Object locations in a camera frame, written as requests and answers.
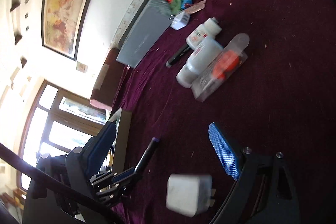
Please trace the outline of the black marker purple cap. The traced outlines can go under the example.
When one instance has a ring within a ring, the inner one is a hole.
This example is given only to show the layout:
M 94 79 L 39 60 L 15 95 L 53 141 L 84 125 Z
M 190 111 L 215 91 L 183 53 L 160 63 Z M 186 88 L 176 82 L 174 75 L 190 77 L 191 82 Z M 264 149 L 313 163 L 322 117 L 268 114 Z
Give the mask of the black marker purple cap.
M 134 172 L 136 174 L 143 174 L 145 172 L 145 169 L 147 165 L 149 164 L 149 161 L 153 157 L 155 150 L 157 149 L 159 144 L 159 139 L 153 138 L 151 139 L 149 145 L 147 146 L 147 149 L 143 153 L 141 159 L 139 160 L 138 164 L 136 165 Z

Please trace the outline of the white soap block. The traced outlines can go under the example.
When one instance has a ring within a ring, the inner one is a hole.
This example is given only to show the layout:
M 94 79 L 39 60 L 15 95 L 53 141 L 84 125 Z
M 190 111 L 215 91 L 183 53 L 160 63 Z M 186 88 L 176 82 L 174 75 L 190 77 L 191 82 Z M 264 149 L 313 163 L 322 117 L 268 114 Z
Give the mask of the white soap block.
M 215 191 L 209 174 L 171 174 L 167 182 L 166 207 L 194 217 L 213 206 Z

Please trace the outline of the cardboard box tray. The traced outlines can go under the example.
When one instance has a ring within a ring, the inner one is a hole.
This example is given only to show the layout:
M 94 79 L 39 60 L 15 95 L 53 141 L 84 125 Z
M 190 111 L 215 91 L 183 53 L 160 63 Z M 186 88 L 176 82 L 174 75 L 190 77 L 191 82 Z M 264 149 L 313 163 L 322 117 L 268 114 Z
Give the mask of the cardboard box tray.
M 121 173 L 125 164 L 131 112 L 120 108 L 111 116 L 110 121 L 116 125 L 116 138 L 111 148 L 109 166 L 113 173 Z

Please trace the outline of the clear tube orange contents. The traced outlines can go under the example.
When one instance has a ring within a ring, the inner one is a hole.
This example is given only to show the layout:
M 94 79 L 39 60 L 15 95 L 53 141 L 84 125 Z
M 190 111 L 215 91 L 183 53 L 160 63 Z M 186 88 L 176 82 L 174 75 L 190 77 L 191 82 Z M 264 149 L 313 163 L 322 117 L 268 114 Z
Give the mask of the clear tube orange contents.
M 191 86 L 196 100 L 205 101 L 246 61 L 244 50 L 249 36 L 239 33 L 232 38 L 224 50 L 212 61 Z

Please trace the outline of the black marker grey cap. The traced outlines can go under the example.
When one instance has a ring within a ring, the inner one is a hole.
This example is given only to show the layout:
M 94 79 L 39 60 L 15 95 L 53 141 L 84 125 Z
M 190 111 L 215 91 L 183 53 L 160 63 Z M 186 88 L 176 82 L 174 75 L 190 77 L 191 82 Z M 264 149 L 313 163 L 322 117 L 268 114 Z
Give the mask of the black marker grey cap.
M 173 65 L 175 65 L 183 56 L 187 54 L 187 52 L 190 50 L 190 47 L 188 44 L 184 44 L 167 62 L 166 67 L 171 68 Z

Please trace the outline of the white pill bottle red label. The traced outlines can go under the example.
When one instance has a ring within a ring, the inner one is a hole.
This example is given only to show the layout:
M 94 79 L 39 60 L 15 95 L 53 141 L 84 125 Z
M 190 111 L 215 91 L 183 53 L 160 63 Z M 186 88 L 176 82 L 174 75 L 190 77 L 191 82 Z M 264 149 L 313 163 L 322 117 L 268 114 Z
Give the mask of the white pill bottle red label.
M 214 39 L 222 30 L 218 23 L 216 18 L 208 18 L 204 23 L 198 25 L 186 38 L 187 45 L 195 50 L 206 37 Z

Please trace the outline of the grey shoe box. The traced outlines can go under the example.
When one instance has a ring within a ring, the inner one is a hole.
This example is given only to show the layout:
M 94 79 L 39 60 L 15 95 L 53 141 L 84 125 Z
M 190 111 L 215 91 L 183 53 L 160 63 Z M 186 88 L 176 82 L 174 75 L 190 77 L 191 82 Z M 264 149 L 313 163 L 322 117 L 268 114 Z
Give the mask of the grey shoe box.
M 135 68 L 172 20 L 173 14 L 167 1 L 149 0 L 127 34 L 116 60 Z

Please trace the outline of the white charger adapter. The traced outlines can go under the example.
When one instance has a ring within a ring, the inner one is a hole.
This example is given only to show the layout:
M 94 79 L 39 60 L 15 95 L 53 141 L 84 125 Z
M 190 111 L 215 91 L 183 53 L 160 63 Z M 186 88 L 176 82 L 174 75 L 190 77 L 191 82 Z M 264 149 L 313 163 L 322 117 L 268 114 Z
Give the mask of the white charger adapter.
M 181 11 L 174 17 L 170 26 L 174 30 L 180 30 L 181 28 L 187 26 L 189 20 L 190 20 L 190 14 Z

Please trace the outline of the brown snack wrapper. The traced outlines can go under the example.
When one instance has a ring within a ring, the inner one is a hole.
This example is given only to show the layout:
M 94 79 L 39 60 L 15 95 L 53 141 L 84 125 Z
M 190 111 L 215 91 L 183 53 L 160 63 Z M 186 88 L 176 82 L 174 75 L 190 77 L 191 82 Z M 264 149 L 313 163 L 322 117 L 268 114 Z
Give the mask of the brown snack wrapper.
M 205 6 L 206 6 L 206 0 L 203 0 L 203 1 L 200 1 L 200 2 L 198 2 L 198 3 L 196 3 L 192 6 L 188 7 L 187 9 L 184 10 L 184 12 L 186 14 L 191 15 L 191 14 L 194 14 L 198 11 L 201 11 L 202 9 L 205 8 Z

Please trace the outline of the framed painting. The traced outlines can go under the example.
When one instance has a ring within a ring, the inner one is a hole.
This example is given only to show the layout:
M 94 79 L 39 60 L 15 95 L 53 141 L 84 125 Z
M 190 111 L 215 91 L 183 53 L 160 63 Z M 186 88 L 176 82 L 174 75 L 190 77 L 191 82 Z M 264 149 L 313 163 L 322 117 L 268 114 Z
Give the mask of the framed painting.
M 42 46 L 76 61 L 90 1 L 42 0 Z

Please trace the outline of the blue small object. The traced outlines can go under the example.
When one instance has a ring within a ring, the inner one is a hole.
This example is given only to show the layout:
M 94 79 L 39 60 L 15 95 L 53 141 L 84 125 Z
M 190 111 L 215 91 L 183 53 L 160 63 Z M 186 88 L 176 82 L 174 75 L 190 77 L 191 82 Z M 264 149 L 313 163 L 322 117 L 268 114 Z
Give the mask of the blue small object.
M 193 5 L 193 0 L 181 0 L 181 9 L 187 9 Z

